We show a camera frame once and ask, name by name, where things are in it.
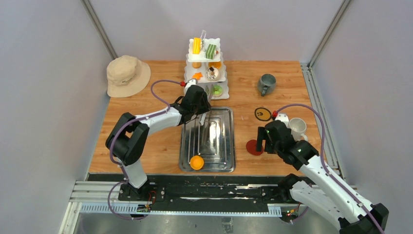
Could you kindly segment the metal tongs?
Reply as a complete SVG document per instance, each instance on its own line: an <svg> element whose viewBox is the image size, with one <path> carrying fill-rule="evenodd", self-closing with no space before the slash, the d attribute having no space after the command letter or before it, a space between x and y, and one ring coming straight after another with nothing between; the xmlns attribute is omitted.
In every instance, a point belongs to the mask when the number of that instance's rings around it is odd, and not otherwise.
<svg viewBox="0 0 413 234"><path fill-rule="evenodd" d="M202 99L201 99L201 109L200 109L201 115L200 115L200 120L199 120L199 123L201 126L204 125L206 116L211 109L210 101L211 101L211 97L213 93L213 84L206 83L204 85L204 91L206 94L202 96Z"/></svg>

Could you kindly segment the green glazed donut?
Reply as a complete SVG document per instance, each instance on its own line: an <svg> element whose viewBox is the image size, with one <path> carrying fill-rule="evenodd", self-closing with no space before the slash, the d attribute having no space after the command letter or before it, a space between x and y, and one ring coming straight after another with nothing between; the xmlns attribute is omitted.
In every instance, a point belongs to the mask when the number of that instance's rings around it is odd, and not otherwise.
<svg viewBox="0 0 413 234"><path fill-rule="evenodd" d="M214 85L213 86L213 96L214 97L220 97L223 94L224 90L221 85Z"/></svg>

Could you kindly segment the orange fish cookie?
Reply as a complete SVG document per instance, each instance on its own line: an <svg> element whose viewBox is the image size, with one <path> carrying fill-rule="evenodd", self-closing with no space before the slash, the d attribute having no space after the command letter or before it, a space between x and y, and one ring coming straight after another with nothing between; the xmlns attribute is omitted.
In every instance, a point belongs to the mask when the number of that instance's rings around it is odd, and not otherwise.
<svg viewBox="0 0 413 234"><path fill-rule="evenodd" d="M201 72L194 73L192 78L196 80L200 80L203 77L203 74Z"/></svg>

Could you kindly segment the white chocolate drizzle donut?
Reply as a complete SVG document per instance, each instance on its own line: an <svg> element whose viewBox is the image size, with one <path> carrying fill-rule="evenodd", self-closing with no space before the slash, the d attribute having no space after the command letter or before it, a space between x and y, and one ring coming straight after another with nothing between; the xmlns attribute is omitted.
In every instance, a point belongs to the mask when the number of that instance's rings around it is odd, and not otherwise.
<svg viewBox="0 0 413 234"><path fill-rule="evenodd" d="M216 81L220 78L220 72L219 69L217 69L214 66L211 66L207 69L206 71L206 78L209 81Z"/></svg>

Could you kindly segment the tan round biscuit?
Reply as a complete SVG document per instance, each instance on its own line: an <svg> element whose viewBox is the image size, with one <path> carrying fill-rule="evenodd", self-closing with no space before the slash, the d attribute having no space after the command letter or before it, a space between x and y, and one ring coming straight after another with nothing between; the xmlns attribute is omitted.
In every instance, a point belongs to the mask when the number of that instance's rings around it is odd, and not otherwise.
<svg viewBox="0 0 413 234"><path fill-rule="evenodd" d="M193 63L191 64L191 66L192 66L194 69L199 69L199 68L202 67L202 63L201 63L201 62L193 62Z"/></svg>

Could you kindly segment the orange glazed donut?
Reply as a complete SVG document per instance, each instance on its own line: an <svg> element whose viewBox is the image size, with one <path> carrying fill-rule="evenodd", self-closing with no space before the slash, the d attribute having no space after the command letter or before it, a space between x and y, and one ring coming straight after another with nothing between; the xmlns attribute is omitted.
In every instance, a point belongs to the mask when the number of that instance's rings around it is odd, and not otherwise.
<svg viewBox="0 0 413 234"><path fill-rule="evenodd" d="M220 61L217 61L217 62L209 62L208 63L208 67L214 67L214 68L216 68L216 69L220 69L221 68L221 66L222 66L222 63L220 62Z"/></svg>

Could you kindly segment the green striped cake slice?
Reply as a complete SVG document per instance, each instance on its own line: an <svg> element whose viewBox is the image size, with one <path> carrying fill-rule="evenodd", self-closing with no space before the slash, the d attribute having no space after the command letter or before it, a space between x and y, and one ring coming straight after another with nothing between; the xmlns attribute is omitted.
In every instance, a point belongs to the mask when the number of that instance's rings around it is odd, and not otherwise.
<svg viewBox="0 0 413 234"><path fill-rule="evenodd" d="M214 59L215 54L216 54L216 45L209 44L205 52L206 59Z"/></svg>

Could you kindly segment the yellow cake slice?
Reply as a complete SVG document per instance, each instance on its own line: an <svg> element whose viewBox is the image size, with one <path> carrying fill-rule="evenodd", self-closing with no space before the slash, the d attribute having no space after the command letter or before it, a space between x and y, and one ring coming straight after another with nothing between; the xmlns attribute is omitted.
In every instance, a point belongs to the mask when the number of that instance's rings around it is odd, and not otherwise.
<svg viewBox="0 0 413 234"><path fill-rule="evenodd" d="M194 38L192 44L192 53L198 55L203 47L203 42L201 38Z"/></svg>

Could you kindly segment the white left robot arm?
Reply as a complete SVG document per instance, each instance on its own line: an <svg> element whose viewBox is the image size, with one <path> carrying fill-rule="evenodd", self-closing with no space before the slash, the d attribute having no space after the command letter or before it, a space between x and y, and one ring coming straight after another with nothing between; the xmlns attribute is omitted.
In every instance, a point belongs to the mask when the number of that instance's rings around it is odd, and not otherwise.
<svg viewBox="0 0 413 234"><path fill-rule="evenodd" d="M137 201L149 196L149 188L144 185L147 175L140 160L148 137L187 124L211 109L210 89L187 83L185 90L184 96L162 110L145 115L123 113L106 139L110 160L121 168L126 182L132 186L130 194Z"/></svg>

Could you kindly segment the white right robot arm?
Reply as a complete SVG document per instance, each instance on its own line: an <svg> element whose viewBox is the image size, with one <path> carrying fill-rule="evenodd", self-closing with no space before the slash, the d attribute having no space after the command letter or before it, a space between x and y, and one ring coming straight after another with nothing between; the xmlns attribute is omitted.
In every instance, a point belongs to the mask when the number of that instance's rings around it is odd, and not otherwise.
<svg viewBox="0 0 413 234"><path fill-rule="evenodd" d="M258 128L257 151L277 154L286 164L303 173L315 190L295 174L287 175L275 195L284 203L299 202L334 225L341 234L382 234L389 210L373 204L331 171L320 153L306 140L294 140L291 129L280 120Z"/></svg>

